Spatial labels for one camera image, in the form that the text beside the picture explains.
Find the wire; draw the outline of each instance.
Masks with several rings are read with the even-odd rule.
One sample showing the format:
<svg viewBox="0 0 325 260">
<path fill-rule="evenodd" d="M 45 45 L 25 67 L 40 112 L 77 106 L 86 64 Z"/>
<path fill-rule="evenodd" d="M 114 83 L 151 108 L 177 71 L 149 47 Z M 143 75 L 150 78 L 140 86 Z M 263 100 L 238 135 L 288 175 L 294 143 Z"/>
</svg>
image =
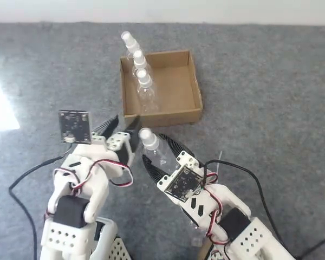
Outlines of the wire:
<svg viewBox="0 0 325 260">
<path fill-rule="evenodd" d="M 311 254 L 313 251 L 315 251 L 316 249 L 318 249 L 319 247 L 321 247 L 324 244 L 325 244 L 325 238 L 323 240 L 321 240 L 320 242 L 318 242 L 317 244 L 315 244 L 314 246 L 312 246 L 311 248 L 308 248 L 300 256 L 295 257 L 296 260 L 304 259 L 306 256 L 308 256 L 309 254 Z"/>
<path fill-rule="evenodd" d="M 261 198 L 262 204 L 263 204 L 263 206 L 264 206 L 264 209 L 265 209 L 266 215 L 267 215 L 267 217 L 268 217 L 268 219 L 269 219 L 269 221 L 270 221 L 270 224 L 271 224 L 271 226 L 272 226 L 272 228 L 273 228 L 273 230 L 274 230 L 274 232 L 275 232 L 275 234 L 276 234 L 276 236 L 277 236 L 279 242 L 280 242 L 280 243 L 283 245 L 283 247 L 284 247 L 284 248 L 285 248 L 285 249 L 290 253 L 290 251 L 288 250 L 287 246 L 285 245 L 285 243 L 284 243 L 284 241 L 283 241 L 281 235 L 279 234 L 278 229 L 277 229 L 277 227 L 276 227 L 276 225 L 275 225 L 275 223 L 274 223 L 274 221 L 273 221 L 273 219 L 272 219 L 272 216 L 271 216 L 271 214 L 270 214 L 270 211 L 269 211 L 269 209 L 268 209 L 268 207 L 267 207 L 267 204 L 266 204 L 266 201 L 265 201 L 265 198 L 264 198 L 264 193 L 263 193 L 263 190 L 262 190 L 262 187 L 261 187 L 260 181 L 259 181 L 259 179 L 255 176 L 255 174 L 252 173 L 251 171 L 249 171 L 247 168 L 241 167 L 241 166 L 236 165 L 236 164 L 233 164 L 233 163 L 231 163 L 231 162 L 221 161 L 221 160 L 216 160 L 216 159 L 215 159 L 215 160 L 210 160 L 210 161 L 208 161 L 208 162 L 206 162 L 206 163 L 204 164 L 204 177 L 203 177 L 203 181 L 201 182 L 201 186 L 202 186 L 203 188 L 205 188 L 205 185 L 206 185 L 206 183 L 207 183 L 207 165 L 208 165 L 208 164 L 211 164 L 211 163 L 225 164 L 225 165 L 228 165 L 228 166 L 231 166 L 231 167 L 234 167 L 234 168 L 240 169 L 240 170 L 242 170 L 242 171 L 248 173 L 249 175 L 251 175 L 251 176 L 254 178 L 254 180 L 255 180 L 255 182 L 256 182 L 256 184 L 257 184 L 257 186 L 258 186 L 259 194 L 260 194 L 260 198 Z M 318 242 L 316 245 L 314 245 L 313 247 L 307 249 L 303 254 L 301 254 L 300 256 L 297 256 L 297 257 L 295 257 L 295 258 L 296 258 L 297 260 L 302 260 L 302 259 L 304 259 L 307 255 L 309 255 L 309 254 L 311 254 L 313 251 L 315 251 L 317 248 L 321 247 L 323 244 L 325 244 L 325 239 L 321 240 L 321 241 Z"/>
<path fill-rule="evenodd" d="M 54 171 L 53 171 L 53 178 L 54 178 L 55 174 L 58 171 L 63 172 L 64 174 L 67 173 L 68 175 L 70 175 L 70 174 L 73 175 L 75 177 L 76 181 L 77 181 L 77 184 L 80 184 L 81 183 L 80 178 L 78 177 L 78 175 L 76 174 L 76 172 L 74 170 L 72 171 L 72 170 L 69 170 L 69 169 L 66 169 L 66 168 L 62 168 L 62 167 L 59 167 L 59 168 L 55 168 L 54 169 Z M 82 188 L 78 189 L 77 192 L 78 192 L 78 196 L 79 196 L 82 193 Z"/>
<path fill-rule="evenodd" d="M 228 256 L 228 253 L 226 252 L 226 247 L 227 247 L 229 244 L 230 244 L 230 242 L 227 243 L 227 244 L 224 246 L 224 254 L 225 254 L 225 256 L 227 257 L 227 260 L 231 260 L 230 257 Z"/>
<path fill-rule="evenodd" d="M 278 229 L 277 229 L 277 227 L 276 227 L 276 224 L 275 224 L 274 220 L 272 219 L 271 213 L 270 213 L 270 211 L 269 211 L 269 209 L 268 209 L 268 207 L 267 207 L 266 201 L 265 201 L 265 197 L 264 197 L 264 193 L 263 193 L 263 190 L 262 190 L 262 187 L 261 187 L 260 181 L 259 181 L 259 179 L 255 176 L 255 174 L 252 173 L 251 171 L 249 171 L 248 169 L 246 169 L 246 168 L 244 168 L 244 167 L 241 167 L 241 166 L 239 166 L 239 165 L 233 164 L 233 163 L 231 163 L 231 162 L 221 161 L 221 160 L 210 160 L 210 161 L 208 161 L 208 162 L 206 162 L 206 163 L 204 164 L 204 179 L 203 179 L 203 185 L 206 183 L 206 179 L 207 179 L 207 165 L 208 165 L 208 164 L 211 164 L 211 163 L 220 163 L 220 164 L 229 165 L 229 166 L 231 166 L 231 167 L 234 167 L 234 168 L 240 169 L 240 170 L 242 170 L 242 171 L 248 173 L 249 175 L 251 175 L 251 176 L 254 178 L 254 180 L 255 180 L 255 182 L 256 182 L 256 185 L 258 186 L 258 189 L 259 189 L 259 194 L 260 194 L 260 198 L 261 198 L 262 204 L 263 204 L 264 209 L 265 209 L 265 211 L 266 211 L 266 215 L 267 215 L 267 217 L 268 217 L 268 219 L 269 219 L 269 221 L 270 221 L 270 223 L 271 223 L 271 226 L 272 226 L 272 228 L 273 228 L 273 230 L 274 230 L 274 232 L 275 232 L 275 234 L 276 234 L 278 240 L 281 242 L 281 244 L 283 245 L 283 247 L 284 247 L 285 249 L 287 249 L 287 247 L 286 247 L 286 245 L 285 245 L 285 243 L 284 243 L 284 241 L 283 241 L 281 235 L 280 235 L 279 232 L 278 232 Z"/>
<path fill-rule="evenodd" d="M 24 211 L 25 215 L 28 217 L 29 223 L 31 225 L 32 228 L 32 239 L 34 241 L 34 260 L 37 260 L 37 233 L 36 233 L 36 227 L 35 227 L 35 223 L 34 220 L 31 216 L 31 214 L 29 213 L 27 207 L 20 201 L 20 199 L 18 199 L 18 197 L 13 193 L 13 188 L 17 186 L 18 183 L 21 182 L 21 180 L 23 180 L 26 176 L 30 175 L 31 173 L 35 172 L 36 170 L 38 170 L 39 168 L 52 164 L 62 158 L 64 158 L 64 156 L 71 150 L 72 144 L 70 145 L 70 147 L 68 148 L 68 150 L 63 153 L 63 155 L 49 159 L 47 161 L 44 161 L 43 163 L 36 165 L 35 167 L 31 168 L 30 170 L 24 172 L 18 179 L 16 179 L 9 187 L 9 194 L 12 197 L 12 199 L 15 200 L 15 202 L 22 208 L 22 210 Z"/>
<path fill-rule="evenodd" d="M 207 178 L 213 177 L 213 176 L 215 176 L 215 178 L 213 178 L 212 180 L 209 180 L 208 181 L 209 183 L 215 183 L 218 180 L 218 174 L 217 173 L 212 172 L 210 174 L 207 174 Z"/>
<path fill-rule="evenodd" d="M 109 159 L 100 159 L 100 160 L 97 160 L 95 161 L 91 167 L 89 168 L 89 171 L 88 171 L 88 174 L 85 178 L 84 181 L 82 181 L 81 183 L 77 184 L 76 186 L 73 187 L 73 189 L 77 190 L 79 188 L 81 188 L 92 176 L 92 169 L 95 165 L 99 164 L 99 163 L 109 163 L 109 164 L 112 164 L 112 165 L 116 165 L 116 166 L 120 166 L 124 169 L 126 169 L 130 175 L 130 178 L 131 180 L 126 182 L 126 183 L 121 183 L 121 184 L 117 184 L 117 183 L 114 183 L 113 181 L 110 180 L 110 182 L 115 185 L 115 186 L 118 186 L 118 187 L 129 187 L 131 186 L 133 183 L 134 183 L 134 178 L 133 178 L 133 174 L 132 174 L 132 171 L 130 169 L 129 166 L 125 165 L 125 164 L 122 164 L 121 162 L 117 162 L 117 161 L 113 161 L 113 160 L 109 160 Z"/>
<path fill-rule="evenodd" d="M 217 202 L 218 208 L 219 208 L 219 214 L 222 214 L 223 213 L 223 204 L 220 201 L 220 199 L 218 199 L 217 196 L 215 196 L 212 192 L 210 192 L 208 189 L 206 189 L 206 187 L 204 187 L 204 190 L 206 192 L 208 192 L 210 194 L 210 196 L 212 197 L 212 199 L 214 199 Z"/>
<path fill-rule="evenodd" d="M 220 153 L 219 153 L 219 157 L 218 157 L 218 160 L 221 159 L 222 155 L 223 155 L 223 150 L 220 151 Z M 217 175 L 219 175 L 219 165 L 220 165 L 220 164 L 217 164 Z"/>
</svg>

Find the bottle cap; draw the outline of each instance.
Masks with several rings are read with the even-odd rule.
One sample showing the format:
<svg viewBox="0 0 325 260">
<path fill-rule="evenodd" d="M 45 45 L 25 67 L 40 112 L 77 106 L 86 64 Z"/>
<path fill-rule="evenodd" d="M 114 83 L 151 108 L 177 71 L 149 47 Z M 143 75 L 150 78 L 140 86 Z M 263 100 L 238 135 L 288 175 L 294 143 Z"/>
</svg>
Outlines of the bottle cap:
<svg viewBox="0 0 325 260">
<path fill-rule="evenodd" d="M 125 42 L 126 48 L 131 52 L 134 53 L 136 50 L 140 49 L 140 45 L 135 40 L 134 37 L 132 37 L 131 33 L 128 31 L 125 31 L 121 34 L 121 38 Z"/>
<path fill-rule="evenodd" d="M 154 133 L 152 133 L 152 130 L 150 128 L 142 128 L 139 132 L 139 137 L 142 140 L 143 145 L 148 150 L 155 150 L 158 148 L 159 139 Z"/>
<path fill-rule="evenodd" d="M 134 52 L 134 64 L 137 69 L 144 69 L 147 66 L 146 58 L 141 49 Z"/>
<path fill-rule="evenodd" d="M 138 69 L 136 75 L 139 79 L 141 87 L 149 88 L 152 86 L 153 80 L 145 69 Z"/>
</svg>

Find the floor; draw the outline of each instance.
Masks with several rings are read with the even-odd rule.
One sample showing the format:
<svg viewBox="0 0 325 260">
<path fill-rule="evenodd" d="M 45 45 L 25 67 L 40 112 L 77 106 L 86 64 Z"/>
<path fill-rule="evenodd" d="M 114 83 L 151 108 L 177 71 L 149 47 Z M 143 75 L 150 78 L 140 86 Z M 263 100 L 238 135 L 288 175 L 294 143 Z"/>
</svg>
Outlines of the floor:
<svg viewBox="0 0 325 260">
<path fill-rule="evenodd" d="M 0 132 L 0 259 L 31 259 L 32 235 L 8 186 L 62 153 L 58 109 L 91 111 L 93 125 L 119 114 L 119 57 L 129 30 L 149 51 L 189 49 L 204 111 L 192 125 L 160 127 L 202 160 L 218 157 L 259 177 L 293 254 L 325 237 L 325 27 L 208 24 L 0 24 L 0 85 L 19 130 Z M 194 259 L 188 218 L 156 187 L 140 156 L 135 184 L 110 187 L 102 216 L 115 220 L 135 259 Z M 32 174 L 15 193 L 41 237 L 58 163 Z M 227 185 L 268 227 L 252 179 L 226 166 Z M 309 258 L 325 259 L 325 246 Z"/>
</svg>

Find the transparent bottle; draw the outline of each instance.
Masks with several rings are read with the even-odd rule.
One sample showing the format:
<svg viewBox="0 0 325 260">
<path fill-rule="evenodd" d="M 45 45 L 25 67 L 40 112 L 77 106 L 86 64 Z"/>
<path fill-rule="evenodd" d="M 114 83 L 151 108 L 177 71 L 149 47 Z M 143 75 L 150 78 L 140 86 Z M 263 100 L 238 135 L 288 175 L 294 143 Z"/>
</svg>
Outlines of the transparent bottle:
<svg viewBox="0 0 325 260">
<path fill-rule="evenodd" d="M 157 87 L 145 69 L 137 70 L 137 92 L 141 104 L 141 113 L 154 113 L 160 110 Z"/>
<path fill-rule="evenodd" d="M 137 80 L 137 71 L 139 69 L 145 69 L 147 73 L 151 76 L 151 78 L 154 78 L 153 70 L 151 66 L 147 63 L 143 51 L 141 49 L 134 51 L 133 57 L 134 57 L 134 66 L 132 67 L 132 71 L 131 71 L 133 78 Z"/>
<path fill-rule="evenodd" d="M 131 35 L 130 32 L 128 31 L 124 31 L 121 34 L 121 38 L 123 39 L 123 41 L 125 42 L 125 46 L 127 48 L 126 51 L 126 58 L 128 60 L 132 60 L 133 58 L 133 54 L 136 50 L 140 49 L 140 45 L 139 43 L 136 41 L 136 39 Z"/>
<path fill-rule="evenodd" d="M 168 143 L 152 133 L 150 128 L 142 128 L 139 137 L 144 145 L 144 155 L 151 160 L 152 165 L 171 175 L 179 168 L 177 160 Z"/>
</svg>

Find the open cardboard box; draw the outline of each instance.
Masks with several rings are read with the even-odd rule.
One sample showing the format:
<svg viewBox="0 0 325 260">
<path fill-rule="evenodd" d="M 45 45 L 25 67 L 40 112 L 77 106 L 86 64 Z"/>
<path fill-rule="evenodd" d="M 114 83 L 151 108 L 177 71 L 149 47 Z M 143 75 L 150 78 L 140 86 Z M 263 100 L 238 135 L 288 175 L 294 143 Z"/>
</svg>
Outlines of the open cardboard box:
<svg viewBox="0 0 325 260">
<path fill-rule="evenodd" d="M 193 58 L 188 50 L 146 54 L 158 86 L 161 112 L 141 115 L 146 127 L 197 122 L 201 118 L 202 100 L 196 80 Z M 121 86 L 125 123 L 140 115 L 136 83 L 131 76 L 132 61 L 122 57 Z"/>
</svg>

